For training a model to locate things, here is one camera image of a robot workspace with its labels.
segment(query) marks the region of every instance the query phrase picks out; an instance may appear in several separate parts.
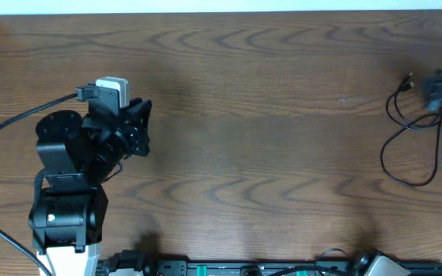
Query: wood grain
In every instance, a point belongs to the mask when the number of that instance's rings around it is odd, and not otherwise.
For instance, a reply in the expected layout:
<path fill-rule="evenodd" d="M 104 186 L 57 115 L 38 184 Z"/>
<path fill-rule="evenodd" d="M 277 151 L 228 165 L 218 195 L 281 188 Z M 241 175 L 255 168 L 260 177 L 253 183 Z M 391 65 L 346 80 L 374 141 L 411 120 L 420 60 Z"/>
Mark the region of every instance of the wood grain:
<path fill-rule="evenodd" d="M 153 101 L 151 154 L 105 185 L 104 256 L 309 259 L 378 247 L 442 261 L 440 171 L 420 189 L 381 171 L 384 101 L 442 67 L 442 11 L 0 17 L 0 122 L 107 75 Z M 421 112 L 414 92 L 405 113 Z M 35 124 L 0 132 L 0 226 L 28 247 Z M 386 152 L 426 179 L 434 131 Z M 0 240 L 0 274 L 36 274 Z"/>

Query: wooden tabletop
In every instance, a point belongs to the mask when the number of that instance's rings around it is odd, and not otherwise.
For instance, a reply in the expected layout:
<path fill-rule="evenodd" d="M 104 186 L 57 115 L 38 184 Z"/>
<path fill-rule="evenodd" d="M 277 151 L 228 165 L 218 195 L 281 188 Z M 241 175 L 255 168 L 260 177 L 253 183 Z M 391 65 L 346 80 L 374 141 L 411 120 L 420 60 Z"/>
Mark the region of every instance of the wooden tabletop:
<path fill-rule="evenodd" d="M 409 71 L 442 68 L 442 11 L 0 16 L 0 122 L 99 77 L 153 101 L 151 153 L 104 184 L 104 257 L 313 259 L 376 247 L 442 261 L 442 137 L 428 186 L 397 184 L 379 152 L 384 102 Z M 416 91 L 400 97 L 421 114 Z M 31 247 L 42 168 L 35 124 L 0 131 L 0 227 Z M 426 179 L 435 130 L 405 133 L 390 171 Z M 37 274 L 0 239 L 0 274 Z"/>

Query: white wall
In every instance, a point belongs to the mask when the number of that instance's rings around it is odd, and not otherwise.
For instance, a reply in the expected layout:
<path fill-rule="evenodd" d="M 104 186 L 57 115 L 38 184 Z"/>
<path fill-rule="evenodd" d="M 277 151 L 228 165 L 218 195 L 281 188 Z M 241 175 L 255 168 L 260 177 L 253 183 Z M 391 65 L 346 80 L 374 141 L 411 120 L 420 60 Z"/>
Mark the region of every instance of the white wall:
<path fill-rule="evenodd" d="M 0 15 L 442 9 L 442 0 L 0 0 Z"/>

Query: green strip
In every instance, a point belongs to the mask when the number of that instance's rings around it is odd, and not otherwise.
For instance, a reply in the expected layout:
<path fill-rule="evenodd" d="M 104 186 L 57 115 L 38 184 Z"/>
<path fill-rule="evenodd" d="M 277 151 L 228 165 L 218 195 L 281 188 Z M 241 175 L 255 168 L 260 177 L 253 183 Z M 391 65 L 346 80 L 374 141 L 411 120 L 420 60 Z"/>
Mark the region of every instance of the green strip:
<path fill-rule="evenodd" d="M 207 266 L 197 265 L 197 276 L 207 276 Z"/>

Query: wooden table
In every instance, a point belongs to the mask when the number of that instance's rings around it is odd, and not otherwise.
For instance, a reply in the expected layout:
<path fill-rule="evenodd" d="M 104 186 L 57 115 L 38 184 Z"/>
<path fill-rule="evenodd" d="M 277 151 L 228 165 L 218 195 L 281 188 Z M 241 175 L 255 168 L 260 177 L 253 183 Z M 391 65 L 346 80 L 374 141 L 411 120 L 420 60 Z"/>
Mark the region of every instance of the wooden table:
<path fill-rule="evenodd" d="M 377 247 L 442 261 L 440 170 L 423 188 L 383 174 L 397 126 L 384 102 L 409 71 L 442 67 L 442 11 L 0 16 L 0 122 L 107 75 L 153 101 L 151 153 L 104 185 L 104 257 L 139 248 L 192 259 L 312 259 Z M 421 113 L 415 92 L 400 98 Z M 0 226 L 31 247 L 42 164 L 35 124 L 0 132 Z M 410 180 L 435 130 L 386 152 Z M 0 239 L 0 274 L 37 268 Z"/>

